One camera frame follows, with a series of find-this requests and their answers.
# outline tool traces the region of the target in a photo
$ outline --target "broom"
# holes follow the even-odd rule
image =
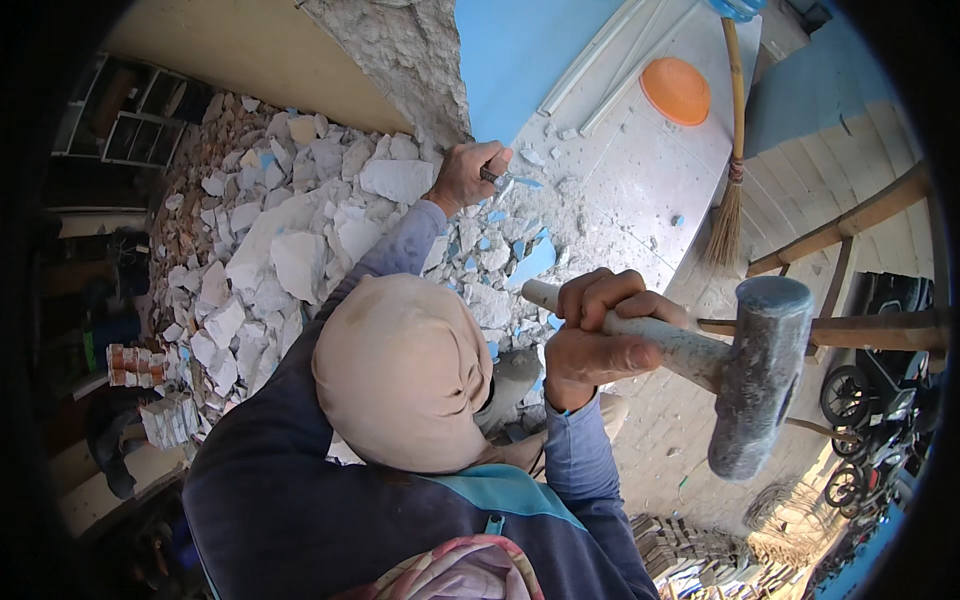
[[[740,61],[740,43],[736,38],[736,25],[732,19],[722,18],[723,35],[727,39],[727,53],[730,55],[730,77],[733,83],[733,154],[730,158],[730,172],[727,176],[727,189],[723,193],[723,202],[713,232],[707,246],[707,261],[714,265],[730,267],[736,261],[740,250],[740,186],[743,185],[743,137],[744,110],[743,65]]]

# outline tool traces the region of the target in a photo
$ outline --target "sledgehammer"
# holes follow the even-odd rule
[[[559,293],[542,281],[523,284],[523,297],[550,311]],[[800,384],[813,295],[796,279],[761,276],[738,285],[736,299],[732,346],[652,317],[621,319],[612,310],[603,332],[656,342],[667,369],[717,394],[710,468],[727,481],[746,481],[773,452]]]

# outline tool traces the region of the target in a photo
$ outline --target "hammer handle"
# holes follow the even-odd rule
[[[551,312],[557,312],[560,288],[531,279],[523,284],[523,297]],[[680,329],[653,317],[621,319],[608,311],[603,322],[607,335],[638,335],[656,343],[663,354],[663,365],[689,379],[708,392],[716,394],[723,381],[723,369],[729,360],[731,346],[719,340]]]

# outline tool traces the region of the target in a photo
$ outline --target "broom bristles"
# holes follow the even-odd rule
[[[740,251],[740,186],[728,181],[717,219],[713,223],[707,245],[707,261],[714,265],[732,267]]]

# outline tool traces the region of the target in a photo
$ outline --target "person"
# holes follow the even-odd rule
[[[661,356],[600,328],[611,309],[684,325],[680,306],[634,271],[597,269],[563,286],[565,325],[545,348],[546,484],[509,461],[477,462],[489,451],[482,435],[437,436],[430,418],[452,421],[417,406],[456,400],[454,412],[476,414],[510,387],[491,378],[462,301],[414,276],[447,219],[493,194],[480,168],[501,175],[511,157],[499,142],[450,149],[433,188],[331,293],[263,388],[210,432],[183,503],[217,597],[658,598],[623,512],[597,390]],[[377,333],[381,313],[397,320],[399,343]],[[331,420],[379,460],[325,460]],[[452,459],[424,465],[437,453]]]

